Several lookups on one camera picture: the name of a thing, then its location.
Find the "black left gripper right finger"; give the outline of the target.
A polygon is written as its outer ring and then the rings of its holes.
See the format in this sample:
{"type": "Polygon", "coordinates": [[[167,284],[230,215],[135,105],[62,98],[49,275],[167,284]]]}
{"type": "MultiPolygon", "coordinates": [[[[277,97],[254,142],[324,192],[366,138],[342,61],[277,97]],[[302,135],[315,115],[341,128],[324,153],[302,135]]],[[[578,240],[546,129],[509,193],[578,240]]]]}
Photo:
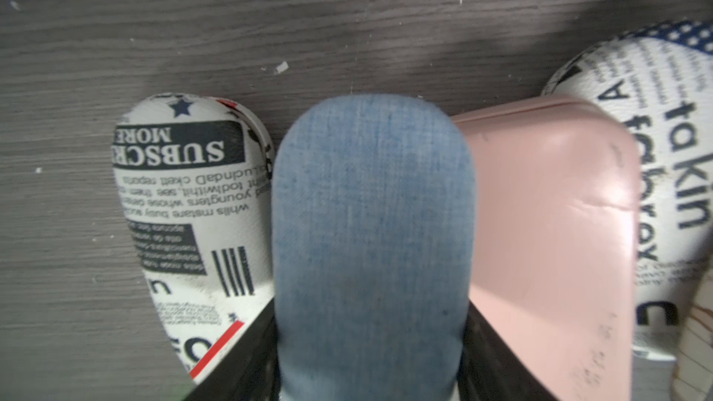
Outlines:
{"type": "Polygon", "coordinates": [[[475,306],[464,329],[458,390],[470,401],[555,401],[475,306]]]}

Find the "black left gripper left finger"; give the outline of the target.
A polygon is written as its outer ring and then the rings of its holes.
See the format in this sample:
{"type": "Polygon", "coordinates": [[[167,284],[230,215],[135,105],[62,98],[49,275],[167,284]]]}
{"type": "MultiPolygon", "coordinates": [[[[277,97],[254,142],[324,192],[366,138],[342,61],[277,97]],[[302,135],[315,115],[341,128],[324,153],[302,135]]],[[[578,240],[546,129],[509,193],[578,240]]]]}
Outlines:
{"type": "Polygon", "coordinates": [[[278,400],[278,332],[270,301],[212,373],[184,400],[278,400]]]}

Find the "newspaper flag print glasses case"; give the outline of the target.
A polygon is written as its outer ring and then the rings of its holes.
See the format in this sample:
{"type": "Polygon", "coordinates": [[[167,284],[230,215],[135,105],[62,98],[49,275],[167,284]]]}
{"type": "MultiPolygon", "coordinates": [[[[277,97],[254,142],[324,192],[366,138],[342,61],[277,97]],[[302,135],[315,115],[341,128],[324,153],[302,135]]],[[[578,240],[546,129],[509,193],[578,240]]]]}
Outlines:
{"type": "Polygon", "coordinates": [[[115,126],[120,202],[165,333],[203,382],[274,297],[263,123],[224,98],[164,93],[115,126]]]}

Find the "blue denim glasses case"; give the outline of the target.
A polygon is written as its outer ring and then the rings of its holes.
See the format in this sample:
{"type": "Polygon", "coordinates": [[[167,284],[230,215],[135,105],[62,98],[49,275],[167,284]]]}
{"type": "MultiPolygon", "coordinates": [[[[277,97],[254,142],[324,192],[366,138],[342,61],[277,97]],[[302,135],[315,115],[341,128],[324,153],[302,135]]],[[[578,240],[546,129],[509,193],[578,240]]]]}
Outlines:
{"type": "Polygon", "coordinates": [[[434,104],[346,96],[293,124],[272,183],[282,399],[454,397],[475,191],[434,104]]]}

